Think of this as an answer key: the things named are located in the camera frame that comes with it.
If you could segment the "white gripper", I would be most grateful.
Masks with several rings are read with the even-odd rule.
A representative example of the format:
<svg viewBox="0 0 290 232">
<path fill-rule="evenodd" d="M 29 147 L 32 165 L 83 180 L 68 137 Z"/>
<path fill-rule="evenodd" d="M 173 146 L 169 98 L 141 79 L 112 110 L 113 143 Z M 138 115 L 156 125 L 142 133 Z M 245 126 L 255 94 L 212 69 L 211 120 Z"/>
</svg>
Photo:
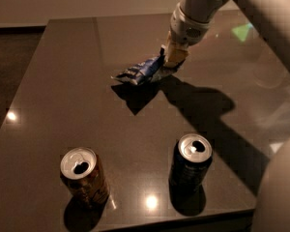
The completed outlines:
<svg viewBox="0 0 290 232">
<path fill-rule="evenodd" d="M 163 65 L 166 68 L 175 68 L 186 60 L 189 56 L 188 45 L 198 44 L 203 39 L 210 28 L 211 17 L 208 6 L 177 4 L 165 41 Z"/>
</svg>

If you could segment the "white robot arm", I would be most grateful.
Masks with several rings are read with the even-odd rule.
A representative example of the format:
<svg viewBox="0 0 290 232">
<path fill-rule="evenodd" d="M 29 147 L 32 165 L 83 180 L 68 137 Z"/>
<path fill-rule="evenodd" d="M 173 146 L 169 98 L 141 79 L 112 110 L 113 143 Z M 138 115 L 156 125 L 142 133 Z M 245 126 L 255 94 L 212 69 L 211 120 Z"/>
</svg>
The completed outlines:
<svg viewBox="0 0 290 232">
<path fill-rule="evenodd" d="M 290 0 L 180 0 L 170 18 L 164 65 L 175 68 L 199 44 L 217 11 L 233 2 L 290 75 Z M 290 137 L 270 160 L 258 190 L 251 232 L 290 232 Z"/>
</svg>

